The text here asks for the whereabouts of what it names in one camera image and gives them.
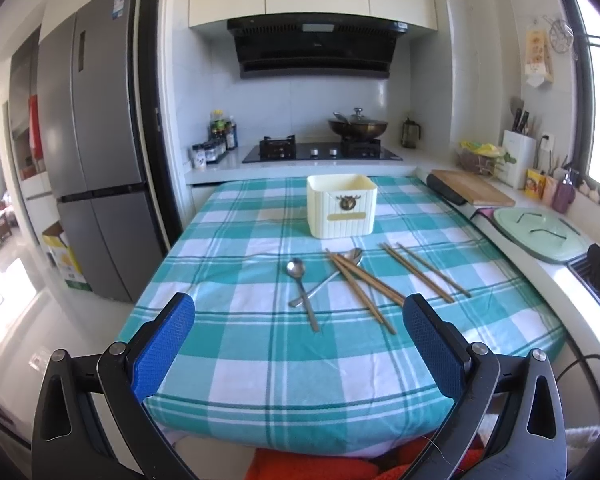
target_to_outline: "kettle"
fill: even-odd
[[[402,124],[402,139],[400,140],[402,147],[414,150],[416,142],[421,138],[422,129],[420,125],[407,117],[407,120]]]

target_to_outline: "refrigerator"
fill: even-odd
[[[135,0],[91,0],[40,42],[38,108],[60,222],[96,294],[137,301],[166,254],[133,88]]]

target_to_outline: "table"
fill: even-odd
[[[308,454],[377,456],[440,425],[443,397],[402,325],[398,306],[361,284],[398,331],[389,335],[337,277],[312,299],[320,333],[285,274],[305,262],[306,288],[333,270],[324,249],[365,250],[362,266],[408,295],[423,294],[468,341],[526,355],[560,351],[566,332],[535,289],[481,233],[416,178],[377,177],[372,234],[318,240],[306,222],[306,180],[219,186],[158,268],[122,329],[129,340],[177,292],[196,321],[158,393],[145,405],[170,428]],[[446,304],[378,248],[413,248],[471,291]]]

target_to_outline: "black cooktop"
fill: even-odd
[[[280,160],[402,160],[383,148],[377,139],[357,142],[296,142],[295,136],[283,139],[265,137],[243,162],[277,162]]]

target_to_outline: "wooden cutting board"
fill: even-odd
[[[465,171],[432,170],[447,186],[472,205],[508,207],[516,201],[489,184],[484,177]]]

